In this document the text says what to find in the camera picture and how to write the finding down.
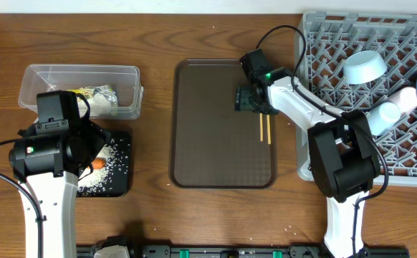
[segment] black tray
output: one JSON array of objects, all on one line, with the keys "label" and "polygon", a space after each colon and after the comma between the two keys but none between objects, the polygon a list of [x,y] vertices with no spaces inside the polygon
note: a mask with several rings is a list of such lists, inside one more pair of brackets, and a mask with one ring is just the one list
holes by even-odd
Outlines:
[{"label": "black tray", "polygon": [[272,144],[260,141],[259,114],[234,111],[246,85],[238,60],[189,59],[175,71],[170,178],[186,188],[266,188],[276,179]]}]

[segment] green clip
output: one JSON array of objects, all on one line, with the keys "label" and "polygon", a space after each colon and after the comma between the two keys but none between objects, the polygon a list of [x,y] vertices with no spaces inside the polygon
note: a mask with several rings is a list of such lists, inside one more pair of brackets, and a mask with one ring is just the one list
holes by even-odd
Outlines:
[{"label": "green clip", "polygon": [[282,252],[281,251],[273,251],[272,252],[272,258],[282,258]]},{"label": "green clip", "polygon": [[180,250],[180,258],[189,258],[189,250]]}]

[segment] gray dish rack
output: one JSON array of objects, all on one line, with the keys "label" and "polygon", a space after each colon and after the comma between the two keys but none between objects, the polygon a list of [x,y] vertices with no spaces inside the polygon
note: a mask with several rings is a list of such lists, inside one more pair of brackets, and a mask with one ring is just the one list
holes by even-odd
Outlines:
[{"label": "gray dish rack", "polygon": [[[299,79],[316,96],[343,110],[368,111],[417,78],[417,15],[307,12],[299,29],[307,40],[307,53]],[[294,59],[303,48],[294,36]],[[375,81],[349,85],[342,72],[345,60],[363,50],[375,50],[385,60],[387,72]],[[296,128],[298,174],[312,180],[307,134]],[[390,185],[417,186],[417,110],[395,128],[375,138],[388,163]],[[383,176],[375,179],[383,183]]]}]

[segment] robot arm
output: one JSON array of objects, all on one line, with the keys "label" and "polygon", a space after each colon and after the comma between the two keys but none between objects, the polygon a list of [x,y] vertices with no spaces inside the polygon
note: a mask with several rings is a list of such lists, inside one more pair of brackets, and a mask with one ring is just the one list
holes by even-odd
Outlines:
[{"label": "robot arm", "polygon": [[[373,187],[373,179],[380,174],[377,153],[360,135],[361,132],[322,113],[298,94],[291,83],[291,72],[285,68],[273,70],[260,49],[247,53],[240,61],[250,85],[237,90],[234,109],[265,114],[277,114],[280,111],[307,132],[310,170],[319,190],[327,197],[325,246],[333,257],[352,256],[354,204],[368,195]],[[368,121],[361,111],[343,113],[301,86],[297,78],[294,78],[294,83],[303,95],[318,105],[356,124],[363,133],[370,132]],[[337,148],[340,142],[351,145],[340,151]],[[356,252],[363,248],[363,204],[357,211]]]},{"label": "robot arm", "polygon": [[[62,177],[52,173],[28,176],[22,186],[39,202],[44,215],[43,257],[76,257],[75,198],[78,177],[65,172]],[[24,206],[26,257],[37,257],[37,224],[29,200],[21,194]]]},{"label": "robot arm", "polygon": [[26,222],[26,256],[76,257],[75,198],[78,177],[95,159],[110,133],[80,117],[73,92],[54,91],[37,95],[39,122],[19,134],[9,153],[14,176],[33,196],[43,215],[43,238],[38,239],[36,216],[29,200],[21,195]]},{"label": "robot arm", "polygon": [[[295,78],[294,83],[300,87],[301,92],[311,97],[321,106],[327,106],[317,96],[305,89]],[[304,100],[291,85],[291,77],[284,77],[268,87],[269,101],[273,108],[283,112],[293,120],[304,132],[307,132],[317,123],[329,123],[334,117],[321,113],[315,106]],[[330,112],[340,114],[342,110],[328,106]],[[335,197],[327,197],[327,231],[325,234],[325,245],[328,251],[335,258],[350,257],[352,250],[352,230],[354,219],[355,202],[367,196],[368,192],[359,191],[347,197],[345,201],[339,202]],[[361,239],[361,226],[363,221],[364,202],[358,209],[357,231],[355,236],[355,248],[359,252],[363,248]]]}]

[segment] wooden table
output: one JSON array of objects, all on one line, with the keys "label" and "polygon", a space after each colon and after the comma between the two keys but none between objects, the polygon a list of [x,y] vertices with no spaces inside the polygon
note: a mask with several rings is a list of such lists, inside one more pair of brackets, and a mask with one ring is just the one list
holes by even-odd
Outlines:
[{"label": "wooden table", "polygon": [[[145,88],[137,120],[98,121],[131,129],[133,184],[115,199],[78,199],[78,244],[124,234],[137,243],[286,246],[319,244],[325,197],[296,172],[294,125],[277,116],[277,182],[266,190],[187,190],[168,178],[174,67],[186,58],[239,58],[278,24],[300,15],[0,14],[0,141],[16,137],[36,114],[17,105],[27,65],[135,65]],[[273,65],[292,68],[293,32],[262,45]],[[10,145],[0,172],[11,176]],[[369,201],[363,239],[372,247],[406,246],[417,257],[417,188],[390,187]],[[23,257],[24,216],[17,191],[0,181],[0,257]]]}]

